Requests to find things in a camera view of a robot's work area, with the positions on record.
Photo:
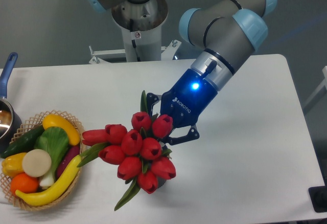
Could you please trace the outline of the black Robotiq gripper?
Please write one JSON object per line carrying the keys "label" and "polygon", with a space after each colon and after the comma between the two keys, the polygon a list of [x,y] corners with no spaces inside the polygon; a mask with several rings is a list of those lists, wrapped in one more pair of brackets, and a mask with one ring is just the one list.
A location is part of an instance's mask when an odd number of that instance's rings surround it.
{"label": "black Robotiq gripper", "polygon": [[150,116],[153,115],[154,105],[161,101],[160,114],[172,117],[173,127],[191,126],[186,135],[175,138],[167,136],[160,140],[162,143],[174,146],[200,138],[196,126],[198,117],[218,94],[217,90],[205,80],[207,75],[208,72],[200,75],[192,69],[187,69],[173,87],[162,96],[154,93],[146,94]]}

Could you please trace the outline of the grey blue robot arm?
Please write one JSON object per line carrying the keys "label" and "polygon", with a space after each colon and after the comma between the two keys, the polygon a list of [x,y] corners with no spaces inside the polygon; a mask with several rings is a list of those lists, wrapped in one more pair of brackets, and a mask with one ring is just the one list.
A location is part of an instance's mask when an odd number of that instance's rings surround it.
{"label": "grey blue robot arm", "polygon": [[[165,0],[88,0],[96,11],[110,10],[123,36],[129,62],[161,60]],[[132,125],[143,138],[176,145],[199,138],[199,115],[268,34],[263,17],[277,0],[221,0],[209,9],[189,9],[179,21],[180,36],[202,49],[189,69],[163,93],[143,93]]]}

